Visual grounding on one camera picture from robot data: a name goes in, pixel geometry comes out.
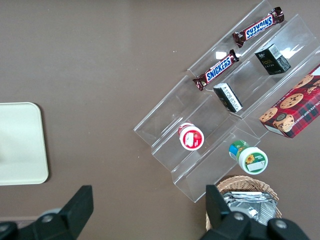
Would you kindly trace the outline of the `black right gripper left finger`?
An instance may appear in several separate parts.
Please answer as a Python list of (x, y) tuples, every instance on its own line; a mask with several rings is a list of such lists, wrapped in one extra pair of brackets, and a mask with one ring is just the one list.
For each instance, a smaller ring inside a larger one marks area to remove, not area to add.
[(0, 223), (2, 240), (76, 240), (94, 210), (93, 187), (83, 185), (58, 211), (48, 211), (31, 224), (18, 228), (14, 221)]

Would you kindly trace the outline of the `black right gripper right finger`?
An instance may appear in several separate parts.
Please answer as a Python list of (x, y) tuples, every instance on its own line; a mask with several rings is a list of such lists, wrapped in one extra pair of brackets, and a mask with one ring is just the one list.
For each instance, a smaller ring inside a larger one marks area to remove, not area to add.
[(206, 186), (206, 212), (212, 228), (202, 240), (308, 240), (293, 221), (272, 218), (262, 225), (244, 213), (231, 211), (215, 185)]

